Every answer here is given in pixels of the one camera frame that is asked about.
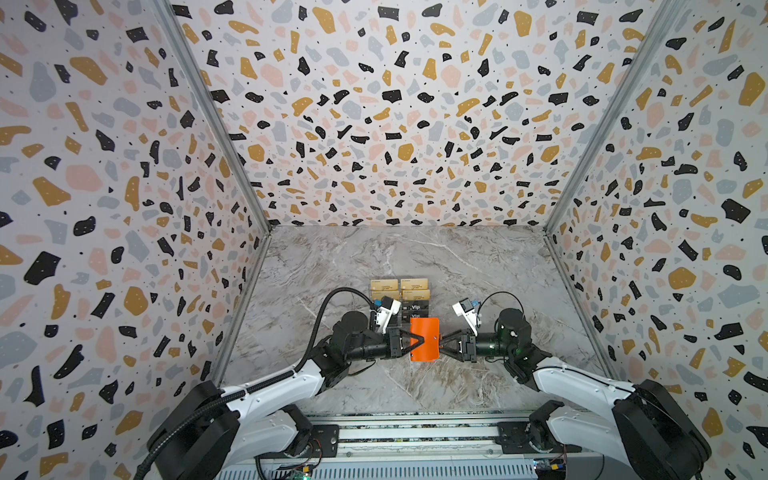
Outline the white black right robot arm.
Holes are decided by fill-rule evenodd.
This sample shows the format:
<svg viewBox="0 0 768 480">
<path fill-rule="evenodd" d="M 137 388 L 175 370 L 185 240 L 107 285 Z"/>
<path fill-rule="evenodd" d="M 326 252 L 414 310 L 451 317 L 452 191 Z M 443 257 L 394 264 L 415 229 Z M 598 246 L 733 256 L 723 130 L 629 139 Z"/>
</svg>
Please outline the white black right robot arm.
<svg viewBox="0 0 768 480">
<path fill-rule="evenodd" d="M 712 456 L 700 430 L 667 389 L 646 379 L 614 380 L 570 365 L 532 339 L 523 310 L 502 310 L 480 330 L 480 304 L 453 306 L 468 327 L 444 335 L 440 352 L 461 362 L 501 361 L 519 384 L 551 395 L 528 418 L 523 441 L 550 453 L 578 446 L 629 466 L 641 479 L 692 479 Z"/>
</svg>

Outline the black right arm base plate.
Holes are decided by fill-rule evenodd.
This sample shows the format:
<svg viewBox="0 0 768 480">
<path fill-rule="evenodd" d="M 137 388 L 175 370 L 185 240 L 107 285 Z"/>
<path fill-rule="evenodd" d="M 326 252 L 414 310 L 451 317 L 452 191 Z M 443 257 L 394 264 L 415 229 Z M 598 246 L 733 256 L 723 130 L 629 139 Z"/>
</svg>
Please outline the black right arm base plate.
<svg viewBox="0 0 768 480">
<path fill-rule="evenodd" d="M 528 421 L 508 421 L 497 424 L 495 443 L 504 454 L 562 454 L 579 453 L 582 448 L 562 444 L 544 424 Z"/>
</svg>

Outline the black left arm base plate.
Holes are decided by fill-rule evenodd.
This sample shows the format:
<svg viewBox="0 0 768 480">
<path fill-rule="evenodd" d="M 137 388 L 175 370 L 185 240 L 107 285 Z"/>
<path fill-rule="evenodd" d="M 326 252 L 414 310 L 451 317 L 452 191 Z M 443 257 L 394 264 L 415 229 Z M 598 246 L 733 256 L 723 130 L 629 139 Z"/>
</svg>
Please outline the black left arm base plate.
<svg viewBox="0 0 768 480">
<path fill-rule="evenodd" d="M 310 430 L 300 431 L 289 446 L 278 452 L 262 455 L 266 459 L 307 460 L 310 458 L 335 458 L 340 441 L 338 424 L 313 425 Z"/>
</svg>

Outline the orange card holder wallet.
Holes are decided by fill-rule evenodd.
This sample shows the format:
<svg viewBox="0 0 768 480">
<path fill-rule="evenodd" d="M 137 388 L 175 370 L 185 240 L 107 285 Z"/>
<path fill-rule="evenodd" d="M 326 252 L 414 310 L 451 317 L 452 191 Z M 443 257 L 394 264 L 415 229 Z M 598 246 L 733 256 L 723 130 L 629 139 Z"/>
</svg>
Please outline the orange card holder wallet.
<svg viewBox="0 0 768 480">
<path fill-rule="evenodd" d="M 439 356 L 440 321 L 438 318 L 412 318 L 410 333 L 414 335 L 410 352 L 412 362 L 432 363 Z"/>
</svg>

